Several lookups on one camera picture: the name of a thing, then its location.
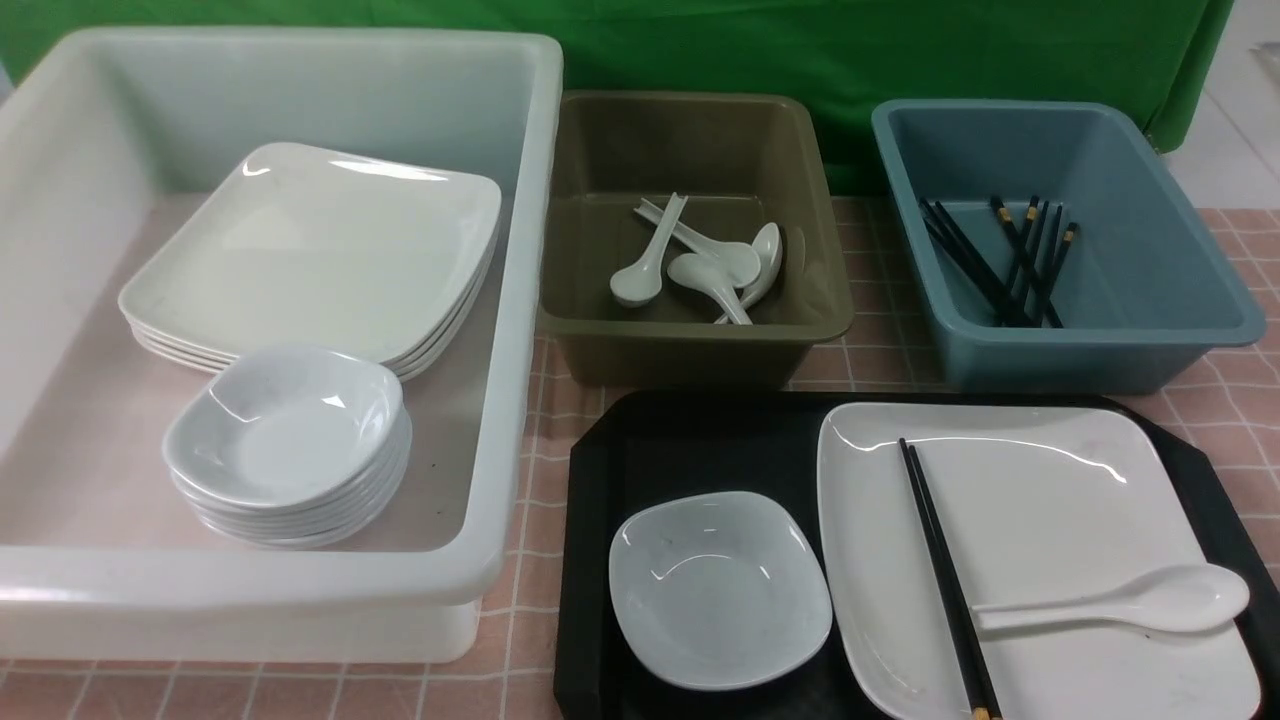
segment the plastic bin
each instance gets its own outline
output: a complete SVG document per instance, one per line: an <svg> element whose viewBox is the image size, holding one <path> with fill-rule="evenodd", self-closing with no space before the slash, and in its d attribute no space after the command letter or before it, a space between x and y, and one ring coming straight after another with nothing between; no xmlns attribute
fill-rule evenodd
<svg viewBox="0 0 1280 720"><path fill-rule="evenodd" d="M689 195L681 222L722 241L782 229L777 284L754 325L714 325L707 297L663 281L627 309L609 277L653 225L632 209ZM668 260L682 252L676 241ZM561 106L543 256L541 322L584 384L778 387L814 343L844 334L852 304L809 113L786 97L570 92Z"/></svg>
<svg viewBox="0 0 1280 720"><path fill-rule="evenodd" d="M516 497L561 77L549 38L420 29L93 29L41 61L0 106L0 657L466 652ZM209 375L115 306L284 140L484 174L504 202L471 314L404 386L404 483L319 552L246 548L184 507L160 441Z"/></svg>
<svg viewBox="0 0 1280 720"><path fill-rule="evenodd" d="M896 100L877 108L872 124L948 384L1143 395L1213 347L1262 337L1257 302L1142 133L1115 109ZM1064 328L991 327L987 302L931 241L922 196L941 200L1002 274L1012 251L992 195L1015 215L1033 195L1061 201L1080 224L1052 296Z"/></svg>

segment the blue plastic bin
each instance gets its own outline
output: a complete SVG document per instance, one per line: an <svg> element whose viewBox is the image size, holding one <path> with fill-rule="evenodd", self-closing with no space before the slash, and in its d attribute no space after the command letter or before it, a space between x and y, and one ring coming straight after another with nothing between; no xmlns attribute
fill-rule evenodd
<svg viewBox="0 0 1280 720"><path fill-rule="evenodd" d="M952 387L1146 395L1208 350L1266 331L1199 214L1117 110L895 100L872 127ZM942 201L1004 277L1012 250L992 195L1019 227L1033 195L1061 201L1080 224L1052 295L1064 328L993 327L987 301L929 238L920 197Z"/></svg>

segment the stack of bowls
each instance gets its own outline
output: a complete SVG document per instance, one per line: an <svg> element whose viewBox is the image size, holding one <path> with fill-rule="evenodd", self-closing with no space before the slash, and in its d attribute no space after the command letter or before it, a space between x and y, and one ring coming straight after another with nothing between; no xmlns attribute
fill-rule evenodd
<svg viewBox="0 0 1280 720"><path fill-rule="evenodd" d="M360 532L408 468L412 425L389 369L276 346L219 374L174 420L164 459L207 528L311 548Z"/></svg>

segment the black tray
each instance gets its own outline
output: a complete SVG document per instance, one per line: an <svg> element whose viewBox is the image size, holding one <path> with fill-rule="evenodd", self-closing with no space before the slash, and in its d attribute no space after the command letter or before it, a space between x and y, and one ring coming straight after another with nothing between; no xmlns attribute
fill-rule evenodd
<svg viewBox="0 0 1280 720"><path fill-rule="evenodd" d="M838 625L813 660L778 680L701 693L645 670L622 639L609 601L613 533L634 512L659 502L754 491L786 507L817 541L818 428L832 407L846 402L1101 407L1135 420L1160 454L1204 555L1249 583L1253 597L1236 624L1262 680L1257 716L1280 719L1280 703L1272 701L1280 691L1280 592L1208 459L1137 413L1101 397L653 391L618 401L573 447L554 678L566 720L887 717L859 689ZM813 546L822 562L819 543Z"/></svg>

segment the white plastic bin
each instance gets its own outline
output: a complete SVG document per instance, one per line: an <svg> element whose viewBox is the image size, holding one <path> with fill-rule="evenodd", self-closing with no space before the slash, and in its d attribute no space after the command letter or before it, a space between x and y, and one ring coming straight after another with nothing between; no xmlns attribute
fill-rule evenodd
<svg viewBox="0 0 1280 720"><path fill-rule="evenodd" d="M0 657L429 661L474 642L516 495L562 58L545 37L120 28L0 106ZM205 530L160 437L209 377L137 347L133 270L255 147L494 178L504 238L406 386L411 469L333 551Z"/></svg>

